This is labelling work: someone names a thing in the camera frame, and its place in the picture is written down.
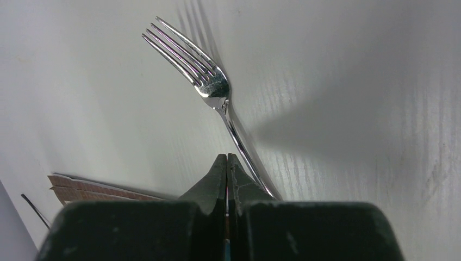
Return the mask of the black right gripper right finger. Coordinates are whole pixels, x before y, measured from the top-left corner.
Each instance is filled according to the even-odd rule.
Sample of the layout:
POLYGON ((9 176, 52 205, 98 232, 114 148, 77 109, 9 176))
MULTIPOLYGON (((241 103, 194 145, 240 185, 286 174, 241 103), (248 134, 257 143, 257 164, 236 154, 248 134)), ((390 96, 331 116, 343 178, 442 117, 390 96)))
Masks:
POLYGON ((227 156, 231 260, 403 260, 384 213, 366 202, 277 201, 227 156))

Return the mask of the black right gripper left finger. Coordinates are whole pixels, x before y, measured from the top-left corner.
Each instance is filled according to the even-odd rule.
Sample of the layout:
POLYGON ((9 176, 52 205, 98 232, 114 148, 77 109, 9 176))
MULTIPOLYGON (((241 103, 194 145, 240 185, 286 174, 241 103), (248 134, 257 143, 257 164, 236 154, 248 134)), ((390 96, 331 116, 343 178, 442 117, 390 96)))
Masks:
POLYGON ((227 157, 177 200, 83 201, 57 216, 37 260, 224 260, 227 157))

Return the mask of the striped patchwork placemat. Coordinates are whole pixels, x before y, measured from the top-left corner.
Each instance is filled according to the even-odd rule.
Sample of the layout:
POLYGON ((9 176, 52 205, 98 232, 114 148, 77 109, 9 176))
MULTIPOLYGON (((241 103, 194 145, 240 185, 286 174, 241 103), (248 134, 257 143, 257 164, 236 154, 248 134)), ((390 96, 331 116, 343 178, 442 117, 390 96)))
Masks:
POLYGON ((61 174, 48 176, 50 189, 62 205, 77 201, 161 201, 162 198, 61 174))

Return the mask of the ornate silver fork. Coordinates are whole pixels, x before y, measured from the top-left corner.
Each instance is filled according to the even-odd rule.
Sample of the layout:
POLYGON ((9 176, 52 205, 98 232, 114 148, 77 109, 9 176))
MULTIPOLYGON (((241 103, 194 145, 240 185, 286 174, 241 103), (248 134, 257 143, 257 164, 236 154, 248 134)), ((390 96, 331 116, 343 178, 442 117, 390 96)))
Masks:
POLYGON ((224 71, 186 35, 159 16, 155 19, 175 38, 154 23, 150 24, 151 28, 146 29, 141 37, 186 78, 206 105, 220 115, 254 181, 267 194, 280 199, 270 180, 263 177, 261 168, 236 128, 237 118, 232 113, 231 84, 224 71))

